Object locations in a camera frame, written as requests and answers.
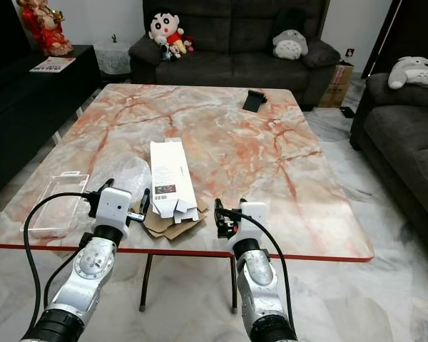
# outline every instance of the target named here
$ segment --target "cardboard box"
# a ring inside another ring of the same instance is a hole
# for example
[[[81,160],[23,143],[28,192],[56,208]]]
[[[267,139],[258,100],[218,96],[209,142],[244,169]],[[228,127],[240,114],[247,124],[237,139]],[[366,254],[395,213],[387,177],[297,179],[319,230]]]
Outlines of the cardboard box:
[[[350,63],[340,62],[336,65],[335,72],[331,77],[330,85],[349,84],[354,72],[354,66]]]
[[[153,212],[162,219],[198,221],[197,201],[180,138],[151,142]]]
[[[336,66],[330,84],[320,99],[318,107],[339,108],[342,105],[353,70],[354,66],[346,62],[341,62]]]
[[[175,239],[185,231],[192,229],[198,223],[202,222],[207,216],[208,205],[197,198],[198,203],[198,221],[187,220],[180,224],[174,224],[173,219],[162,219],[154,212],[148,212],[143,226],[152,237],[166,237],[169,240]]]
[[[330,84],[325,91],[325,94],[320,99],[318,107],[339,108],[344,101],[344,97],[348,88],[348,84]]]

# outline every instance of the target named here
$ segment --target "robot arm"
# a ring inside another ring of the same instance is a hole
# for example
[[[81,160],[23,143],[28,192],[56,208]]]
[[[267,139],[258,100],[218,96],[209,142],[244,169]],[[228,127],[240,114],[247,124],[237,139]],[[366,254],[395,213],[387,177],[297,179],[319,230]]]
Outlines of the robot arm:
[[[127,221],[144,221],[149,190],[138,214],[128,212],[130,192],[102,187],[96,194],[99,199],[91,202],[90,213],[96,218],[93,237],[76,255],[70,277],[21,342],[77,342],[96,309],[101,288],[111,277],[118,245],[128,236]]]
[[[240,209],[224,211],[221,201],[215,200],[218,237],[228,238],[227,245],[237,261],[245,330],[252,342],[296,341],[295,329],[277,294],[276,270],[270,263],[268,253],[261,250],[258,244],[261,231],[252,222],[240,219],[235,214],[238,212],[264,224],[266,206],[261,202],[242,199]],[[225,219],[227,214],[232,220]]]

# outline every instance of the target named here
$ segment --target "white cardboard box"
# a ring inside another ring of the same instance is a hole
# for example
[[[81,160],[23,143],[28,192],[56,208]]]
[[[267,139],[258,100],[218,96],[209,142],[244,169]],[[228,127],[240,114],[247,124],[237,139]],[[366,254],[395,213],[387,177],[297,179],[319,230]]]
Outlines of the white cardboard box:
[[[198,220],[197,201],[180,138],[151,141],[153,211],[161,218]]]

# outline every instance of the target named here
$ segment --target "gray plush toy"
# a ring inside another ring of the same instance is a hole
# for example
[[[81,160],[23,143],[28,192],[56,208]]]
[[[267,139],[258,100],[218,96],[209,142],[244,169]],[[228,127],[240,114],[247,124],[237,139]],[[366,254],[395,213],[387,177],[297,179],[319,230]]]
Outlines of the gray plush toy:
[[[296,30],[285,30],[272,39],[272,54],[279,58],[295,60],[307,55],[306,38]]]
[[[402,57],[398,60],[388,78],[388,86],[400,89],[405,83],[428,88],[428,59]]]

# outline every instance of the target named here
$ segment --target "tv stand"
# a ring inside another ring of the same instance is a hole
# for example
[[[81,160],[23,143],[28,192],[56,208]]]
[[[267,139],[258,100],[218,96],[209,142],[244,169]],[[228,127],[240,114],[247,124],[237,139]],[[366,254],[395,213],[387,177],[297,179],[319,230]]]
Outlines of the tv stand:
[[[0,72],[0,190],[100,86],[93,46],[75,45],[76,60],[60,73],[29,73],[45,60],[34,54]]]

